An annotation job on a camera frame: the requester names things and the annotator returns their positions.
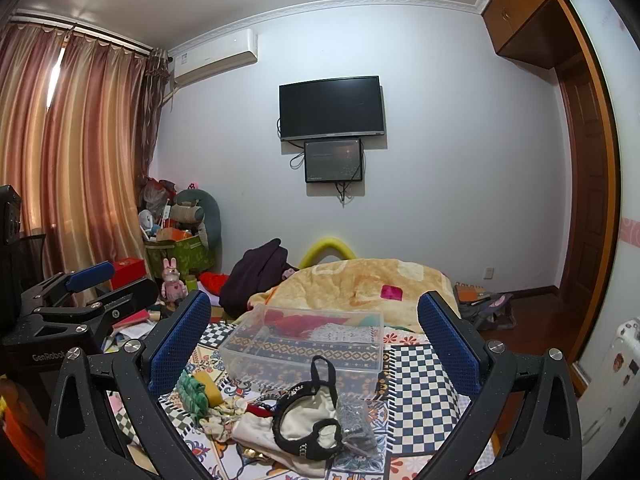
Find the cartoon print cloth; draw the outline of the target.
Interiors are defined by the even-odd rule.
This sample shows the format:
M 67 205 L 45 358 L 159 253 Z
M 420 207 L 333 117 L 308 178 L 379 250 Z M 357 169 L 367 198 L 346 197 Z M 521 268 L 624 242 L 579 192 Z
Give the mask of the cartoon print cloth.
M 232 430 L 246 412 L 247 400 L 235 396 L 208 409 L 198 420 L 198 426 L 212 440 L 224 443 L 231 439 Z

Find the yellow green sponge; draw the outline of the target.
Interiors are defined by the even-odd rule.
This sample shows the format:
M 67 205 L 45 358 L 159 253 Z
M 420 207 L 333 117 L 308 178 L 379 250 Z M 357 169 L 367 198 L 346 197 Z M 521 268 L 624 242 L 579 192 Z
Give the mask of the yellow green sponge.
M 208 373 L 204 372 L 204 370 L 198 370 L 193 374 L 193 378 L 204 386 L 204 394 L 211 408 L 224 402 L 220 390 Z

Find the red cloth piece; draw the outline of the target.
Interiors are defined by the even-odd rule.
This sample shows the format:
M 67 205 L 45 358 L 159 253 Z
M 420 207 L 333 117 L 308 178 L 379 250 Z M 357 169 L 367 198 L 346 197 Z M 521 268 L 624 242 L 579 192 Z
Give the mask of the red cloth piece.
M 271 418 L 273 416 L 273 407 L 265 403 L 248 404 L 245 411 L 259 418 Z

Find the grey glittery pouch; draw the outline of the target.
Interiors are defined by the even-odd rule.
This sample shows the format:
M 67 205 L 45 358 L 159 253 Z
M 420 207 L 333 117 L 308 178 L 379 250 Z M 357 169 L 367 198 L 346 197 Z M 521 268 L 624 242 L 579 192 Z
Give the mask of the grey glittery pouch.
M 341 425 L 345 448 L 359 456 L 378 454 L 378 442 L 369 419 L 369 407 L 365 400 L 354 396 L 339 396 L 336 419 Z

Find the white black-trimmed cloth bag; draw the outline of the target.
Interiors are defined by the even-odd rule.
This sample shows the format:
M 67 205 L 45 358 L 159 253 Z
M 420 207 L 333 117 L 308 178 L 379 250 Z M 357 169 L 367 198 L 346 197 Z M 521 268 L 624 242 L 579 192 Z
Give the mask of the white black-trimmed cloth bag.
M 343 448 L 337 419 L 336 370 L 324 356 L 310 362 L 310 378 L 280 396 L 267 416 L 247 410 L 232 440 L 309 479 L 324 476 Z

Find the red box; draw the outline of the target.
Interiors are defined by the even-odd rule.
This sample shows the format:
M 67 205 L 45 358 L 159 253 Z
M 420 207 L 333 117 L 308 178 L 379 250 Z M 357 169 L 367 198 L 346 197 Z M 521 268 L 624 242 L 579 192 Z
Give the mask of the red box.
M 110 279 L 111 289 L 120 289 L 140 278 L 146 277 L 146 266 L 143 259 L 125 258 L 113 263 L 114 274 Z

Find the pink rabbit toy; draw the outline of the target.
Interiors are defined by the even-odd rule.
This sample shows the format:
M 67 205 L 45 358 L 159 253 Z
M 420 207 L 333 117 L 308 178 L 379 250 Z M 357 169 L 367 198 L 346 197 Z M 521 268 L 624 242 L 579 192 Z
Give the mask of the pink rabbit toy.
M 168 306 L 175 307 L 176 304 L 188 296 L 186 284 L 181 281 L 175 258 L 163 258 L 162 280 L 160 293 Z

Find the patterned checkered tablecloth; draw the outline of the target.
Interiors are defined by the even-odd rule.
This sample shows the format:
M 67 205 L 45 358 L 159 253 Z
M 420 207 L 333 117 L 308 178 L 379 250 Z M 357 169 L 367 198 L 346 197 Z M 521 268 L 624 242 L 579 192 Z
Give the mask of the patterned checkered tablecloth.
M 470 400 L 457 393 L 422 334 L 386 328 L 383 371 L 369 417 L 378 455 L 341 453 L 327 479 L 416 478 L 457 425 Z M 160 406 L 193 455 L 214 479 L 298 479 L 300 475 L 249 448 L 209 439 L 182 408 L 178 394 Z

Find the grey green plush toy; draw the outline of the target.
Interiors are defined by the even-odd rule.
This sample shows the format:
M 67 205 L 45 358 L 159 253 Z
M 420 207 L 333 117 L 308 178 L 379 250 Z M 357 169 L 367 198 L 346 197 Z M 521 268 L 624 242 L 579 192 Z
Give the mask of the grey green plush toy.
M 199 188 L 187 188 L 175 195 L 169 218 L 180 226 L 197 228 L 202 244 L 209 250 L 221 239 L 221 215 L 216 200 Z

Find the pink striped curtain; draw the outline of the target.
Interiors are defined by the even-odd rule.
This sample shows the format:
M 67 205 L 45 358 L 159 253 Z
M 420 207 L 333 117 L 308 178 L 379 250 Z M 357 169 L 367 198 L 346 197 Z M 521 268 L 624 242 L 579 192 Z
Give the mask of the pink striped curtain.
M 47 275 L 144 256 L 138 207 L 160 121 L 156 54 L 32 23 L 1 33 L 1 181 Z

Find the beige patterned blanket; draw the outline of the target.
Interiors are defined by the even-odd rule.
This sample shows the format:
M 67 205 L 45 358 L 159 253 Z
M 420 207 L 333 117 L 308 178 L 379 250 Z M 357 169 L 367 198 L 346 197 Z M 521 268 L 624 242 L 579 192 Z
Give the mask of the beige patterned blanket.
M 300 269 L 250 296 L 248 305 L 380 312 L 385 324 L 420 333 L 418 302 L 426 292 L 438 292 L 452 312 L 459 311 L 454 286 L 439 270 L 397 259 L 352 259 Z

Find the yellow foam arch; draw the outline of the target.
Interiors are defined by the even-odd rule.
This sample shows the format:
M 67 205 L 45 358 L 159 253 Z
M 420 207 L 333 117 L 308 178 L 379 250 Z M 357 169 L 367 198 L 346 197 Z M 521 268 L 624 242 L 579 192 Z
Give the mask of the yellow foam arch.
M 299 267 L 301 269 L 309 268 L 317 264 L 324 256 L 329 252 L 333 252 L 338 258 L 342 260 L 356 259 L 355 253 L 341 240 L 336 237 L 323 237 L 314 243 L 309 248 L 302 260 L 300 260 Z

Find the white air conditioner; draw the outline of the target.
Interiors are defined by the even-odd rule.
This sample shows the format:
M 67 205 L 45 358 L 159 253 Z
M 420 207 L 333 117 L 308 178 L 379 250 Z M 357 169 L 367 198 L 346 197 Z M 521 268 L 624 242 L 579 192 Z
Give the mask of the white air conditioner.
M 243 29 L 177 55 L 174 81 L 184 87 L 257 61 L 258 36 L 253 29 Z

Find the wooden overhead cabinet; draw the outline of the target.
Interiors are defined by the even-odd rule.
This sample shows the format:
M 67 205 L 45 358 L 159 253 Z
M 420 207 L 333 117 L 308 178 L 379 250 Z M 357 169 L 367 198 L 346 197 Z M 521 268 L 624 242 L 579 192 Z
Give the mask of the wooden overhead cabinet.
M 551 70 L 580 51 L 560 0 L 489 0 L 483 20 L 495 52 Z

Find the black wall television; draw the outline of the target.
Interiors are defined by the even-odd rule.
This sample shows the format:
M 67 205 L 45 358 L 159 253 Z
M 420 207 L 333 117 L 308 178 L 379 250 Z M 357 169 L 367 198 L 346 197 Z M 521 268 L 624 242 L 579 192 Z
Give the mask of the black wall television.
M 281 84 L 283 141 L 330 136 L 382 136 L 385 115 L 380 78 L 357 76 Z

